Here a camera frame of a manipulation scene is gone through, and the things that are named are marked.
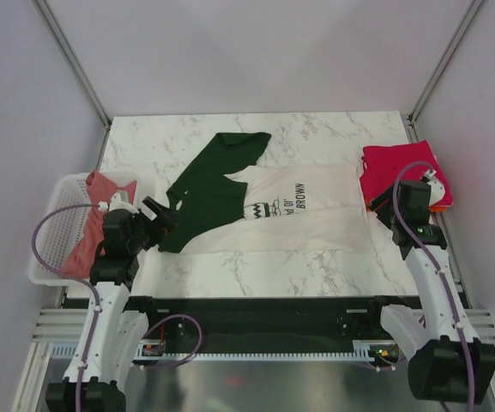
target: graphic print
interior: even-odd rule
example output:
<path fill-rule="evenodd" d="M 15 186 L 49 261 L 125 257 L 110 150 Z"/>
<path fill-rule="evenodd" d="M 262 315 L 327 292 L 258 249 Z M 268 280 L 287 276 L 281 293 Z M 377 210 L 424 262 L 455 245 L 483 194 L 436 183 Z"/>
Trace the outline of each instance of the graphic print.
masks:
<path fill-rule="evenodd" d="M 251 203 L 244 207 L 245 219 L 260 219 L 261 217 L 281 216 L 280 199 L 272 204 L 265 202 Z"/>

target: folded clothes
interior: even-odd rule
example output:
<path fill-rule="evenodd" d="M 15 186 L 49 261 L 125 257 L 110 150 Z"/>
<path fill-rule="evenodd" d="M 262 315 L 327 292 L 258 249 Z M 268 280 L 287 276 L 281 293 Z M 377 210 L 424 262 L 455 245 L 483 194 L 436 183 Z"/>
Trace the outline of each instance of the folded clothes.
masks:
<path fill-rule="evenodd" d="M 414 161 L 427 161 L 436 177 L 445 186 L 445 196 L 431 207 L 432 211 L 442 211 L 453 204 L 453 197 L 447 179 L 440 168 L 427 141 L 397 146 L 367 146 L 363 149 L 364 172 L 359 178 L 366 203 L 388 189 L 401 170 Z M 403 177 L 405 180 L 420 180 L 428 168 L 413 167 Z"/>
<path fill-rule="evenodd" d="M 88 175 L 85 183 L 87 185 L 87 194 L 92 204 L 110 202 L 110 199 L 118 190 L 125 190 L 131 203 L 135 197 L 136 181 L 129 183 L 125 187 L 119 187 L 104 174 L 95 170 Z M 63 267 L 60 268 L 60 271 L 65 275 L 80 278 L 89 277 L 89 271 L 94 262 L 94 253 L 98 244 L 104 238 L 102 234 L 104 213 L 96 208 L 92 208 L 89 211 L 87 221 L 83 227 L 83 237 L 68 255 Z"/>

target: metal frame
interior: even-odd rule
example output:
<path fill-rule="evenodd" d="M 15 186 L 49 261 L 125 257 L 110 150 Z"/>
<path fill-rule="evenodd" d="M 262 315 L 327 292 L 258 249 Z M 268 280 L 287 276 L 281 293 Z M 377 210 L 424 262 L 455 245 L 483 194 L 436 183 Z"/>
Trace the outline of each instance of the metal frame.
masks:
<path fill-rule="evenodd" d="M 51 7 L 46 0 L 32 0 L 33 6 L 38 10 L 39 15 L 45 22 L 47 28 L 51 32 L 51 36 L 57 44 L 64 59 L 71 68 L 72 73 L 80 84 L 81 89 L 85 93 L 89 103 L 96 111 L 102 124 L 106 127 L 106 130 L 110 129 L 112 120 L 108 116 L 106 109 L 102 106 L 98 95 L 96 94 L 93 85 L 89 81 L 85 70 L 82 68 L 81 63 L 74 53 L 71 45 L 69 44 L 63 29 L 58 22 L 57 17 L 53 13 Z"/>
<path fill-rule="evenodd" d="M 464 39 L 465 34 L 472 27 L 472 24 L 474 23 L 476 17 L 481 12 L 484 3 L 486 3 L 486 0 L 473 0 L 468 6 L 468 9 L 462 17 L 459 26 L 457 26 L 453 37 L 445 48 L 444 54 L 439 59 L 436 69 L 434 69 L 434 71 L 432 72 L 432 75 L 430 76 L 428 83 L 425 85 L 422 94 L 417 100 L 414 109 L 409 114 L 410 122 L 415 122 L 419 118 L 422 111 L 425 109 L 426 103 L 432 96 L 432 93 L 436 89 L 436 86 L 444 75 L 444 72 L 447 70 L 451 59 L 455 55 L 456 51 L 459 49 L 459 46 Z"/>

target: plastic basket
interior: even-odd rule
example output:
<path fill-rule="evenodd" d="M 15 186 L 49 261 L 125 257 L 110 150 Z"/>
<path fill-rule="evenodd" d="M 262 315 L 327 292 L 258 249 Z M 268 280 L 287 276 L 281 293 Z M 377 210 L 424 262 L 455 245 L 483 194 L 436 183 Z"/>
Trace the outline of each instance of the plastic basket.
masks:
<path fill-rule="evenodd" d="M 89 173 L 71 174 L 60 180 L 52 193 L 47 214 L 64 206 L 90 203 L 85 183 L 88 175 Z M 135 199 L 131 203 L 138 207 L 142 190 L 141 182 L 137 175 L 126 172 L 104 172 L 104 175 L 120 187 L 136 180 Z M 38 251 L 41 257 L 53 268 L 62 267 L 69 253 L 80 241 L 88 212 L 88 208 L 66 210 L 54 215 L 39 231 L 36 243 Z M 28 277 L 30 281 L 39 285 L 70 286 L 75 284 L 74 281 L 60 279 L 46 270 L 39 264 L 33 254 L 28 268 Z"/>

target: marble table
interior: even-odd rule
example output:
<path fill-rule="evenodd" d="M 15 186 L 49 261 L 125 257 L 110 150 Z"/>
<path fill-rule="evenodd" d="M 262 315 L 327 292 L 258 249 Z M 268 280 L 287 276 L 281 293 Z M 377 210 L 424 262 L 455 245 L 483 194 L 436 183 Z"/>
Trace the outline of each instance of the marble table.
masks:
<path fill-rule="evenodd" d="M 398 112 L 270 113 L 115 118 L 100 170 L 128 171 L 143 196 L 166 190 L 219 131 L 272 135 L 258 164 L 353 163 L 362 148 L 407 142 Z M 417 294 L 391 233 L 368 215 L 375 253 L 340 251 L 146 253 L 133 294 L 154 297 L 299 297 Z"/>

